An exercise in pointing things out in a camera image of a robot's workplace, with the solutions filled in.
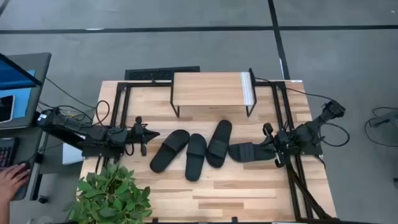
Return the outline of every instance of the computer monitor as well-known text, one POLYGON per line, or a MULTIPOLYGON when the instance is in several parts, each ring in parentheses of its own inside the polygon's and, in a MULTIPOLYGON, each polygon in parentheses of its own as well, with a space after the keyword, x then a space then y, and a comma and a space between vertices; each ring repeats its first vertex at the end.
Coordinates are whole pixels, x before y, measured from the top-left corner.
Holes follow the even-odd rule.
POLYGON ((42 86, 34 76, 0 54, 0 90, 42 86))

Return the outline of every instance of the black slipper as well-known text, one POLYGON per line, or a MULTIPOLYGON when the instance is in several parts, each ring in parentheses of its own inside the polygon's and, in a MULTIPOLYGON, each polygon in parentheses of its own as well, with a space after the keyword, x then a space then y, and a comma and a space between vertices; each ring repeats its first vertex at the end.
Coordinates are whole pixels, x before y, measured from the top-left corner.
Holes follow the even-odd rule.
POLYGON ((187 178, 187 180, 192 182, 199 180, 201 168, 205 161, 206 151, 206 139, 200 134, 192 134, 189 138, 187 164, 185 166, 185 178, 187 178))
POLYGON ((247 142, 230 145, 228 154, 236 162, 264 161, 273 159, 275 150, 272 145, 264 146, 247 142))
POLYGON ((215 168, 220 168, 225 161, 226 152, 229 148, 229 137, 231 137, 232 124, 227 120, 218 123, 213 137, 207 147, 207 162, 215 168))
POLYGON ((186 130, 173 131, 162 143, 159 151, 150 162, 150 169, 156 173, 163 172, 175 156, 187 145, 189 133, 186 130))

